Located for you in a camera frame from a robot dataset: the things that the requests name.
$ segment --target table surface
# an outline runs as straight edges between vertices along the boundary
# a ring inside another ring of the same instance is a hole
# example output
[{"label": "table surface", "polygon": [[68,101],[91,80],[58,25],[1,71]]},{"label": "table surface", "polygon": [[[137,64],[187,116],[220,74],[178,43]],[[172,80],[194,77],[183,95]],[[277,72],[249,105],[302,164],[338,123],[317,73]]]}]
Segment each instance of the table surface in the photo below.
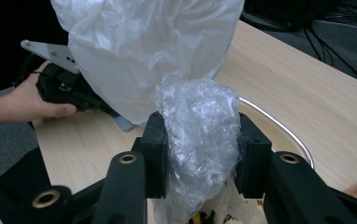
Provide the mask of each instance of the table surface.
[{"label": "table surface", "polygon": [[[356,79],[242,21],[215,79],[292,131],[328,186],[343,191],[357,182]],[[123,133],[100,111],[34,125],[51,184],[73,192],[104,178],[111,158],[130,150],[143,133]],[[274,149],[285,150],[278,133],[259,127]]]}]

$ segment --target white plastic bag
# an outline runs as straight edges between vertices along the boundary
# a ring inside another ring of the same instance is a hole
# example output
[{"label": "white plastic bag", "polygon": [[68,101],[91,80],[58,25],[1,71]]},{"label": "white plastic bag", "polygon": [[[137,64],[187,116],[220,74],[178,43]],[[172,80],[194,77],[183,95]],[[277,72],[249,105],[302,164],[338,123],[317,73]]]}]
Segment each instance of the white plastic bag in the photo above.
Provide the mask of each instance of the white plastic bag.
[{"label": "white plastic bag", "polygon": [[165,75],[213,78],[244,0],[51,0],[79,70],[134,124],[156,111]]},{"label": "white plastic bag", "polygon": [[239,158],[239,97],[208,78],[174,76],[157,86],[156,104],[168,133],[166,198],[154,200],[159,224],[184,224],[216,196]]}]

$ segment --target grommet hole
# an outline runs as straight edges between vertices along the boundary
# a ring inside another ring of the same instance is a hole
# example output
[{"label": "grommet hole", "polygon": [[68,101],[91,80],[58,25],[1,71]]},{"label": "grommet hole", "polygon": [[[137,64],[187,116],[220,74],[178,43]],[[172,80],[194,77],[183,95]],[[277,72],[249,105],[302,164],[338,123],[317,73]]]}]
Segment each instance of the grommet hole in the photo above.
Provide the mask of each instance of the grommet hole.
[{"label": "grommet hole", "polygon": [[298,160],[298,158],[296,158],[295,156],[290,155],[290,154],[280,155],[280,159],[285,162],[292,163],[292,164],[296,164],[300,161],[300,160]]},{"label": "grommet hole", "polygon": [[137,157],[135,155],[123,155],[120,157],[120,163],[132,163],[135,160],[137,160]]},{"label": "grommet hole", "polygon": [[56,189],[46,190],[33,199],[34,208],[45,208],[56,203],[60,198],[60,192]]}]

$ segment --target human hand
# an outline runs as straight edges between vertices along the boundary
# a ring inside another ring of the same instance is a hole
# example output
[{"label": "human hand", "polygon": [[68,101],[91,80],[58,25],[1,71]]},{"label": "human hand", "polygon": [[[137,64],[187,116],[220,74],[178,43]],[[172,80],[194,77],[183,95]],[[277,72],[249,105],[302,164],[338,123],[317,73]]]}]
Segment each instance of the human hand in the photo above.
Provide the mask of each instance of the human hand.
[{"label": "human hand", "polygon": [[42,63],[13,92],[3,97],[7,116],[11,121],[24,122],[43,118],[61,118],[77,112],[74,105],[52,104],[42,100],[36,82],[38,76],[50,62]]}]

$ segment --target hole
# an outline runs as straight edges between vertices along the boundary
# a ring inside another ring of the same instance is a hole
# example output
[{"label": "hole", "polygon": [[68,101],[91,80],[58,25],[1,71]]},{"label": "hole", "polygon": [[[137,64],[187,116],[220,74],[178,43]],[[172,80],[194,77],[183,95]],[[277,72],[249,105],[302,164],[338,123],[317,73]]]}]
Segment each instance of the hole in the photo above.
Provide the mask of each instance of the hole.
[{"label": "hole", "polygon": [[44,191],[33,199],[32,206],[34,208],[45,208],[56,203],[60,198],[60,192],[56,189]]},{"label": "hole", "polygon": [[49,201],[52,200],[52,199],[53,199],[53,195],[52,195],[52,194],[47,194],[47,195],[42,196],[42,197],[39,199],[39,201],[40,201],[41,203],[47,203],[47,202],[49,202]]},{"label": "hole", "polygon": [[125,217],[121,214],[114,215],[108,220],[109,224],[122,224],[125,223]]},{"label": "hole", "polygon": [[329,224],[344,224],[345,223],[341,219],[339,219],[337,217],[333,217],[333,216],[327,216],[324,218],[324,220]]},{"label": "hole", "polygon": [[298,160],[298,158],[296,158],[295,156],[292,156],[290,154],[280,155],[280,159],[283,161],[286,161],[288,163],[291,163],[291,164],[296,164],[300,161],[300,160]]},{"label": "hole", "polygon": [[132,163],[137,159],[137,157],[135,155],[124,155],[120,157],[120,163]]}]

